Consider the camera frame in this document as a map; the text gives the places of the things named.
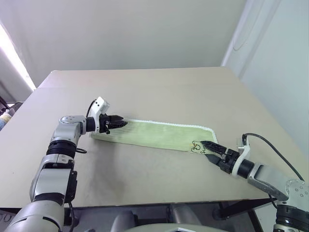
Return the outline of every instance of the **green towel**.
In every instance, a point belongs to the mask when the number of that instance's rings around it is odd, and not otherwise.
[[[209,140],[217,143],[212,129],[164,122],[124,119],[128,124],[111,130],[110,134],[92,132],[94,139],[139,146],[190,151],[205,154],[205,148],[199,141]]]

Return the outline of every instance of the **beige tabletop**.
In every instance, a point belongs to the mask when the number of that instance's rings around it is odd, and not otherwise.
[[[54,71],[0,132],[0,207],[29,203],[29,187],[58,119],[85,115],[97,96],[108,114],[212,128],[218,142],[236,149],[245,132],[268,138],[308,180],[308,162],[292,138],[225,68]],[[250,160],[295,176],[264,142],[250,138]],[[76,154],[73,205],[209,202],[266,198],[203,155],[98,141],[84,135]]]

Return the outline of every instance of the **black cable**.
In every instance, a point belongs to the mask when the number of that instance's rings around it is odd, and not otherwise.
[[[77,153],[82,153],[82,154],[86,154],[87,151],[85,149],[82,149],[82,148],[76,148],[76,151]]]
[[[70,208],[71,217],[72,217],[72,222],[71,222],[71,226],[70,226],[69,232],[72,232],[73,229],[74,229],[74,225],[75,225],[75,214],[74,214],[72,202],[69,202],[69,208]]]
[[[258,134],[254,134],[254,133],[246,133],[242,135],[242,142],[243,144],[247,143],[247,136],[251,135],[251,136],[255,136],[258,137],[260,139],[262,139],[265,143],[267,143],[277,154],[278,156],[280,156],[281,159],[283,159],[283,161],[293,170],[293,172],[298,176],[298,178],[302,181],[304,181],[303,177],[299,174],[299,172],[293,167],[293,165],[275,148],[275,146],[273,144],[271,144],[270,141],[268,141],[266,138],[262,137],[261,135]]]
[[[96,100],[97,100],[97,99],[94,99],[94,100],[91,102],[91,104],[90,104],[90,106],[89,106],[89,108],[88,108],[88,110],[87,110],[86,117],[88,117],[88,114],[89,114],[89,111],[90,111],[90,109],[91,109],[91,107],[92,107],[92,104],[93,104]]]
[[[272,198],[272,196],[271,196],[270,194],[269,194],[268,196],[269,196],[269,198],[270,198],[270,201],[271,201],[272,205],[273,205],[276,209],[278,209],[278,207],[276,206],[276,204],[275,204],[274,199]]]

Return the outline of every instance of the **floor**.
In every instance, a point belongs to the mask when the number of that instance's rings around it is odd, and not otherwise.
[[[231,217],[227,220],[216,221],[212,218],[212,211],[219,208],[217,203],[194,203],[190,208],[197,215],[200,222],[205,226],[215,227],[229,232],[254,232],[254,227],[247,213]],[[166,222],[166,205],[149,206],[119,206],[119,207],[92,207],[77,208],[74,210],[79,218],[79,224],[74,232],[84,232],[94,229],[96,232],[109,232],[116,216],[124,211],[131,210],[138,216],[140,224],[164,223]],[[9,224],[0,219],[0,232]]]

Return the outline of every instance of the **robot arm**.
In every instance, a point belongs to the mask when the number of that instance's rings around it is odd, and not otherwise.
[[[244,159],[249,152],[249,142],[237,151],[211,141],[202,141],[204,147],[220,154],[206,155],[208,160],[228,174],[236,173],[248,183],[278,199],[274,232],[309,232],[309,187],[303,180],[287,177],[267,165]]]
[[[120,116],[108,116],[109,104],[101,97],[92,104],[90,117],[64,116],[59,120],[46,156],[30,188],[31,203],[22,208],[6,232],[59,232],[63,229],[64,204],[70,203],[76,192],[77,172],[74,156],[78,140],[86,132],[109,133],[123,127]]]

